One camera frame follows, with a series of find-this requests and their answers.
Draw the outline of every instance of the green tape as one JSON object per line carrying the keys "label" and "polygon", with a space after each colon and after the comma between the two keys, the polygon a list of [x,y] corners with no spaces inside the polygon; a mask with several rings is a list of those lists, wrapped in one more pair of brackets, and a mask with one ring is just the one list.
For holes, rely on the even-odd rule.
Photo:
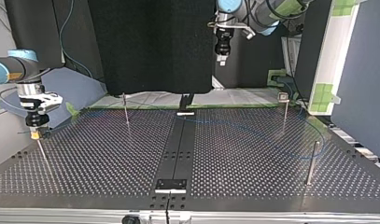
{"label": "green tape", "polygon": [[286,69],[280,69],[280,70],[269,70],[268,71],[268,80],[266,82],[267,86],[274,86],[274,87],[284,87],[285,84],[283,83],[277,83],[272,80],[272,77],[285,77],[286,76]]}
{"label": "green tape", "polygon": [[332,16],[342,17],[352,15],[352,9],[355,3],[356,0],[335,0]]}
{"label": "green tape", "polygon": [[[248,104],[248,105],[189,105],[188,109],[212,109],[212,108],[270,108],[277,107],[280,104]],[[104,109],[103,105],[93,106],[91,109]],[[122,105],[109,106],[108,109],[124,109]],[[128,110],[176,110],[178,105],[140,105],[140,106],[128,106]]]}
{"label": "green tape", "polygon": [[76,117],[79,114],[79,111],[74,108],[74,106],[66,102],[67,111],[71,114],[72,117]]}
{"label": "green tape", "polygon": [[[280,4],[280,6],[275,9],[275,11],[282,16],[289,16],[291,14],[300,13],[301,8],[303,8],[303,6],[298,3],[298,0],[286,0]],[[271,13],[269,17],[277,21],[281,20],[280,18],[276,17],[274,13]]]}
{"label": "green tape", "polygon": [[333,96],[331,91],[332,84],[316,84],[310,110],[314,112],[327,112]]}

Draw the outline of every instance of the black cable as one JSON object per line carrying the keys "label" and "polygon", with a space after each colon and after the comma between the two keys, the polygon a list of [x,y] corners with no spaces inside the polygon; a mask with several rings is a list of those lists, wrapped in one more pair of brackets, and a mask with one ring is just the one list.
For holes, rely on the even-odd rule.
{"label": "black cable", "polygon": [[286,44],[287,44],[287,49],[288,49],[289,70],[291,71],[291,76],[289,76],[289,77],[291,77],[292,80],[294,81],[295,88],[297,89],[297,92],[300,95],[301,100],[303,100],[303,104],[305,105],[306,110],[309,110],[308,105],[305,103],[305,99],[303,98],[303,95],[301,94],[300,89],[298,88],[297,81],[296,81],[296,79],[294,77],[295,76],[295,72],[292,70],[292,67],[291,67],[291,59],[290,59],[290,53],[289,53],[289,33],[286,36]]}
{"label": "black cable", "polygon": [[302,15],[303,13],[305,13],[306,10],[308,9],[308,6],[307,6],[306,4],[302,3],[301,1],[298,1],[299,4],[300,4],[301,6],[303,6],[302,12],[297,13],[297,14],[291,14],[290,16],[284,16],[284,15],[282,15],[282,14],[276,12],[276,10],[274,10],[274,8],[271,6],[271,2],[270,2],[270,0],[265,0],[265,2],[266,2],[267,7],[269,8],[269,10],[270,10],[270,11],[271,11],[271,12],[272,12],[277,18],[280,18],[280,19],[283,19],[283,20],[294,20],[294,19],[300,18],[301,15]]}
{"label": "black cable", "polygon": [[226,21],[216,21],[216,23],[227,22],[227,21],[231,21],[231,20],[233,20],[233,19],[235,19],[235,17],[234,17],[234,16],[230,17],[230,18],[229,18],[229,19],[227,19]]}
{"label": "black cable", "polygon": [[250,14],[251,14],[251,8],[250,8],[250,0],[245,0],[246,3],[246,16],[245,19],[247,19],[247,26],[250,27]]}

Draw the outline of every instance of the green marker tape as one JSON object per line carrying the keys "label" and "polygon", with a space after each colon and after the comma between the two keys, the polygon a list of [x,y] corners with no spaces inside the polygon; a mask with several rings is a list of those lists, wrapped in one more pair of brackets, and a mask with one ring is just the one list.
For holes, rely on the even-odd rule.
{"label": "green marker tape", "polygon": [[335,0],[334,7],[332,9],[333,17],[342,17],[352,15],[353,6],[356,0]]}

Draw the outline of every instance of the black panel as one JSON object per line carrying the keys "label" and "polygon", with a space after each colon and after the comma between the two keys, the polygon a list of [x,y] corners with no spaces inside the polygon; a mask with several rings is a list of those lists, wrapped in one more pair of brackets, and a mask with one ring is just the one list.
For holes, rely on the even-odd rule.
{"label": "black panel", "polygon": [[110,94],[211,90],[213,0],[91,0]]}
{"label": "black panel", "polygon": [[[67,19],[71,1],[72,0],[53,1],[59,30]],[[103,77],[103,67],[97,47],[88,1],[75,0],[73,13],[63,30],[62,40],[65,51],[76,61],[84,64],[91,71],[95,79],[101,80]],[[68,61],[66,64],[67,67],[77,70],[86,76],[88,75],[87,71],[81,68],[81,66],[73,66],[69,59],[66,60]]]}
{"label": "black panel", "polygon": [[6,6],[17,48],[34,50],[41,68],[63,66],[52,0],[6,0]]}
{"label": "black panel", "polygon": [[216,78],[225,88],[266,87],[269,70],[285,67],[281,37],[287,34],[283,25],[271,35],[256,35],[251,40],[235,31],[232,53],[226,66],[216,64]]}
{"label": "black panel", "polygon": [[312,92],[330,8],[331,0],[317,0],[309,5],[306,12],[295,77],[301,95],[307,99]]}

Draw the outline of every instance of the metal bracket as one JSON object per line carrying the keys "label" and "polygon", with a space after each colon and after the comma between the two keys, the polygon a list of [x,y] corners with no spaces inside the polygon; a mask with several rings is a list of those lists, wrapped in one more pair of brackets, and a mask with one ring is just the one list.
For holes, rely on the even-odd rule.
{"label": "metal bracket", "polygon": [[190,116],[190,115],[195,114],[195,112],[193,112],[192,110],[187,109],[187,106],[192,104],[192,100],[193,100],[194,96],[195,96],[195,94],[193,94],[193,93],[183,94],[181,96],[180,108],[177,111],[178,116]]}
{"label": "metal bracket", "polygon": [[256,33],[253,31],[253,29],[251,29],[250,27],[248,27],[246,24],[242,22],[237,22],[234,24],[224,24],[224,23],[221,24],[217,22],[216,26],[221,27],[221,28],[242,29],[244,31],[246,39],[248,40],[256,36]]}
{"label": "metal bracket", "polygon": [[155,193],[185,194],[186,192],[186,179],[159,179],[155,188]]}

